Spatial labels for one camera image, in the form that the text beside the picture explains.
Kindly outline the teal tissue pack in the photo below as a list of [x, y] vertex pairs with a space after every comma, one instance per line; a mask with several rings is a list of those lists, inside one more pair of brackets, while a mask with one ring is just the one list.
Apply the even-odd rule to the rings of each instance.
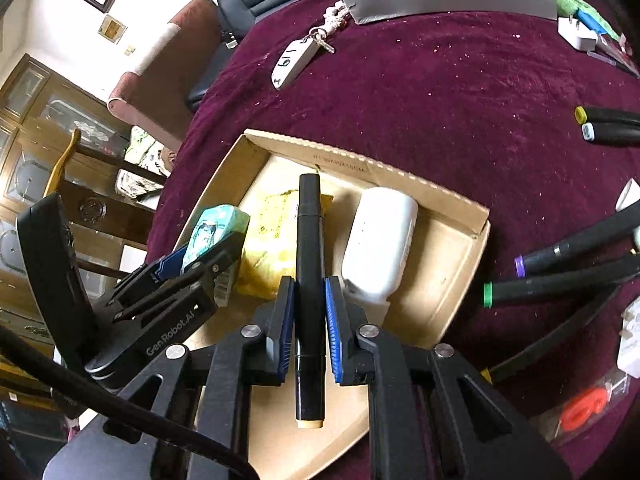
[[[250, 225], [250, 216], [240, 208], [232, 205], [219, 205], [205, 209], [193, 229], [186, 252], [182, 260], [181, 272], [190, 270], [195, 263], [203, 259], [205, 253], [231, 233], [246, 235]], [[232, 287], [240, 267], [242, 249], [224, 272], [215, 278], [214, 299], [218, 307], [227, 307], [231, 297]]]

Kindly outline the yellow cheese cracker packet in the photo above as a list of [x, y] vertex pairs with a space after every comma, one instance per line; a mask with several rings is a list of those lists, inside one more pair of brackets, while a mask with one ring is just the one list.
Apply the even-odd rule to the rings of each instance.
[[269, 195], [250, 217], [236, 279], [239, 294], [273, 299], [282, 276], [295, 275], [298, 202], [297, 190]]

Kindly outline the black marker beige cap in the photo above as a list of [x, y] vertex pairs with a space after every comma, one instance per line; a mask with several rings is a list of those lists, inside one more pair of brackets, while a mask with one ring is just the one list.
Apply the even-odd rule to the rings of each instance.
[[326, 296], [323, 220], [318, 174], [299, 177], [296, 234], [296, 425], [319, 429], [324, 421]]

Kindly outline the large white bottle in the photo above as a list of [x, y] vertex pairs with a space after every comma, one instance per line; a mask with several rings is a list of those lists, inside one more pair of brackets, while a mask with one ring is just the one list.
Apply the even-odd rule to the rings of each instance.
[[412, 197], [393, 188], [362, 192], [341, 268], [350, 296], [388, 307], [405, 272], [418, 212]]

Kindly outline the black marker green cap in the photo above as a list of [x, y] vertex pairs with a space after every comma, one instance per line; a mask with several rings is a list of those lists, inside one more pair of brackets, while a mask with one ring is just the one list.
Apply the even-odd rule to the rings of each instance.
[[489, 282], [483, 286], [483, 307], [490, 309], [503, 302], [560, 294], [574, 289], [625, 283], [639, 275], [639, 256], [590, 266], [590, 268], [557, 274]]

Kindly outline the black marker purple cap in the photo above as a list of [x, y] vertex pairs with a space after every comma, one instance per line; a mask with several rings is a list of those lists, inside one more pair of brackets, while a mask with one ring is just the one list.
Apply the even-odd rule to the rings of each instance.
[[639, 203], [622, 209], [592, 226], [588, 226], [569, 237], [536, 252], [519, 255], [514, 259], [516, 276], [527, 278], [551, 268], [556, 264], [572, 260], [586, 252], [592, 252], [607, 244], [615, 243], [631, 235], [639, 226]]

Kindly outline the red item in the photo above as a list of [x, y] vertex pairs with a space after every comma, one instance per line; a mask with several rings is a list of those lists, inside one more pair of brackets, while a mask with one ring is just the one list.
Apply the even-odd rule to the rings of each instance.
[[570, 400], [533, 417], [530, 422], [556, 448], [574, 440], [628, 396], [629, 374], [613, 368]]

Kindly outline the white power adapter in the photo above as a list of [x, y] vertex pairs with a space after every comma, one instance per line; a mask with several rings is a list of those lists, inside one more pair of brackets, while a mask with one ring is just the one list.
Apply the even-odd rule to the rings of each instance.
[[634, 379], [640, 378], [640, 297], [628, 304], [620, 315], [623, 320], [617, 368]]

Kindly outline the wooden chair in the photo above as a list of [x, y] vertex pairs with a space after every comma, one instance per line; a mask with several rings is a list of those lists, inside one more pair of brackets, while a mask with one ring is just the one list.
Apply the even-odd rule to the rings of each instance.
[[159, 186], [166, 183], [160, 174], [82, 145], [81, 130], [76, 128], [53, 165], [43, 195], [57, 195], [70, 222], [145, 248], [154, 212], [116, 193], [120, 170]]

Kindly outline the white key fob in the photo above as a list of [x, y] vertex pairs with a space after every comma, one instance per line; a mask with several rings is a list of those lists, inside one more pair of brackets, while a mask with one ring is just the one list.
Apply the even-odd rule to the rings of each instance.
[[271, 72], [271, 83], [276, 90], [283, 90], [309, 64], [318, 52], [318, 42], [309, 36], [292, 41], [278, 58]]

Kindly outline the black marker yellow cap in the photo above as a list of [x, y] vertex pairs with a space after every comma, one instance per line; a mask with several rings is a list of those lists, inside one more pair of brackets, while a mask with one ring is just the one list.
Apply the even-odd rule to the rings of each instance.
[[578, 125], [585, 125], [587, 122], [610, 122], [611, 124], [640, 126], [639, 113], [612, 110], [612, 108], [578, 106], [574, 110], [574, 117]]

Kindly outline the small white charger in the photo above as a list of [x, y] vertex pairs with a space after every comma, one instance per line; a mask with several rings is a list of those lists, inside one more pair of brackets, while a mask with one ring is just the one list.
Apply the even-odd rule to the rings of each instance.
[[558, 17], [558, 34], [576, 51], [596, 50], [598, 34], [577, 18]]

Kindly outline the silver sachet packet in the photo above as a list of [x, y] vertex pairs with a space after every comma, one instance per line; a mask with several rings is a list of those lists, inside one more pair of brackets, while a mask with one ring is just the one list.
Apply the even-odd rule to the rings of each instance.
[[615, 65], [627, 73], [639, 77], [639, 69], [634, 60], [626, 54], [615, 40], [606, 35], [599, 35], [597, 38], [596, 48], [590, 52], [590, 55], [600, 58], [608, 64]]

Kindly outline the blue small object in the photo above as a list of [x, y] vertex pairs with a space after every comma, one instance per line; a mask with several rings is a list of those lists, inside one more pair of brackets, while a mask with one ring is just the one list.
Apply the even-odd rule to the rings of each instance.
[[593, 30], [597, 35], [606, 34], [606, 29], [586, 11], [578, 9], [575, 13], [575, 18], [582, 22], [586, 27]]

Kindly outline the green cloth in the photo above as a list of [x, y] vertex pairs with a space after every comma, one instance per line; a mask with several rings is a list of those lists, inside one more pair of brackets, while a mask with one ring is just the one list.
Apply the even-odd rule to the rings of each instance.
[[584, 18], [589, 16], [593, 23], [597, 23], [596, 32], [608, 34], [614, 40], [620, 40], [620, 34], [614, 30], [611, 24], [598, 12], [598, 10], [585, 0], [556, 0], [558, 15], [562, 18]]

